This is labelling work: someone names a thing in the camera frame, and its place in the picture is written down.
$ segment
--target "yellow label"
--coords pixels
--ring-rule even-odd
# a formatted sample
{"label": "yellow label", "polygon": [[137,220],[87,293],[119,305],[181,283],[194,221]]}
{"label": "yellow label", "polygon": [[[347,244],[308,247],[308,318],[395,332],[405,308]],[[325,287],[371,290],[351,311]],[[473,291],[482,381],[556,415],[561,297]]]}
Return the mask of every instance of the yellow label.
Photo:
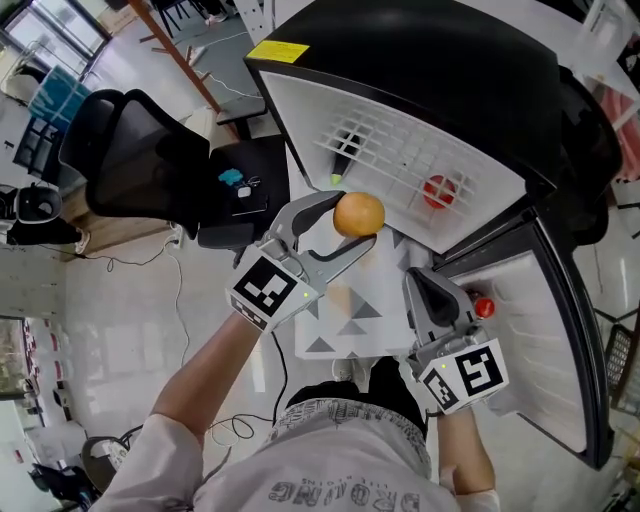
{"label": "yellow label", "polygon": [[306,44],[265,40],[251,50],[247,57],[252,57],[254,59],[278,60],[280,62],[288,62],[291,64],[308,49],[309,46]]}

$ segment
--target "cyan object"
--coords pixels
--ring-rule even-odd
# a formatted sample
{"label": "cyan object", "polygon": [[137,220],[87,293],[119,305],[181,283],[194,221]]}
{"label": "cyan object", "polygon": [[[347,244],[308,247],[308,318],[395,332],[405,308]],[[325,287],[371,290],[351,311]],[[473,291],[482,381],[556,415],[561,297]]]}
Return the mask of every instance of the cyan object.
{"label": "cyan object", "polygon": [[244,181],[244,175],[238,169],[228,169],[218,176],[218,181],[223,181],[230,187]]}
{"label": "cyan object", "polygon": [[90,92],[61,66],[55,66],[36,90],[29,112],[65,133]]}

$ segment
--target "pink object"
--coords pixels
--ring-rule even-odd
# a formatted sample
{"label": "pink object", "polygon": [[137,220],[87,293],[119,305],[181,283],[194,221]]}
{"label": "pink object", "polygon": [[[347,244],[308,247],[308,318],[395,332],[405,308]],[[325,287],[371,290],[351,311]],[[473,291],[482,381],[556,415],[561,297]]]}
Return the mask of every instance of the pink object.
{"label": "pink object", "polygon": [[[600,106],[611,123],[615,122],[633,104],[633,100],[606,87]],[[617,179],[635,181],[640,177],[640,121],[636,115],[631,116],[617,132],[622,148],[622,169]]]}

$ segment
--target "chair backrest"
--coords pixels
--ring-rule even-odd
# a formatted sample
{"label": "chair backrest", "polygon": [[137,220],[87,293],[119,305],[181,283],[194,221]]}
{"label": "chair backrest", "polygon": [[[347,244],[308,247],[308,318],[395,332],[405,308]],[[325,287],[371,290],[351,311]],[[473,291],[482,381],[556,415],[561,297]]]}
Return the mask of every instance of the chair backrest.
{"label": "chair backrest", "polygon": [[139,90],[116,104],[104,139],[101,164],[87,183],[89,208],[106,217],[173,221],[194,238],[206,197],[201,177],[209,142]]}
{"label": "chair backrest", "polygon": [[109,120],[123,99],[122,92],[104,89],[84,100],[62,141],[58,154],[61,165],[87,180],[97,174],[108,145],[105,134]]}

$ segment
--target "gray triangle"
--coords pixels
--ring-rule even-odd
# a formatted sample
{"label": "gray triangle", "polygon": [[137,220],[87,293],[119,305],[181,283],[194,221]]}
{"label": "gray triangle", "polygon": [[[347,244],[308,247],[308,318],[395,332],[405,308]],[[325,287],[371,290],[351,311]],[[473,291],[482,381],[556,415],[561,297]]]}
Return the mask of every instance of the gray triangle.
{"label": "gray triangle", "polygon": [[367,301],[353,291],[353,288],[349,288],[349,304],[351,305],[351,311],[359,311],[366,303]]}
{"label": "gray triangle", "polygon": [[322,338],[318,338],[307,349],[307,352],[335,352],[335,350],[333,350],[333,348],[331,348],[331,345],[329,345]]}
{"label": "gray triangle", "polygon": [[346,323],[346,325],[342,328],[342,330],[338,333],[338,336],[340,335],[344,336],[346,334],[367,334],[367,333],[363,331],[362,327],[360,327],[353,320],[349,320]]}
{"label": "gray triangle", "polygon": [[382,315],[378,313],[373,306],[368,302],[365,302],[362,307],[353,315],[352,320],[358,318],[380,318]]}
{"label": "gray triangle", "polygon": [[404,236],[400,231],[393,228],[391,229],[391,234],[393,235],[393,248],[396,249],[404,240]]}
{"label": "gray triangle", "polygon": [[409,270],[409,267],[411,267],[411,255],[409,254],[409,251],[405,253],[397,266],[402,272]]}
{"label": "gray triangle", "polygon": [[307,311],[316,317],[317,320],[320,320],[320,315],[318,313],[318,301],[313,301],[311,304],[307,306]]}

